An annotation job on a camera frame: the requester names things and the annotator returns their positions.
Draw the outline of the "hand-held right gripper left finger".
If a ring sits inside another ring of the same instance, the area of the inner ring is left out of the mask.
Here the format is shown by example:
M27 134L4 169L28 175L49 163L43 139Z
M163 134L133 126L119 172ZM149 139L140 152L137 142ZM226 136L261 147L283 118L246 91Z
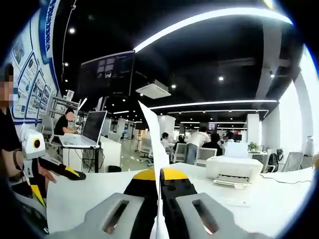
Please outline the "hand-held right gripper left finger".
M48 187L48 237L151 239L158 198L153 169L59 177Z

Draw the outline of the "person's left hand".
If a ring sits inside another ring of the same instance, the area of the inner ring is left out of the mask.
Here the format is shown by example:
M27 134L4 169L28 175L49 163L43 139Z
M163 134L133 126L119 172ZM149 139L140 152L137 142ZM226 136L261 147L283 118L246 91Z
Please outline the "person's left hand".
M38 164L38 173L45 178L45 183L48 184L49 182L56 183L56 179L53 177L51 172L45 168L43 168L40 164Z

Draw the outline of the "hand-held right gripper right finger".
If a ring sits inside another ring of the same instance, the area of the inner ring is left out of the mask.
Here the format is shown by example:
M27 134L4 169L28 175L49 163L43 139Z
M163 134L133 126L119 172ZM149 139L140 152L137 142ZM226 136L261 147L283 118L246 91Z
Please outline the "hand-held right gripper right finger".
M233 213L206 193L197 193L187 175L160 171L163 216L171 239L263 239L239 227Z

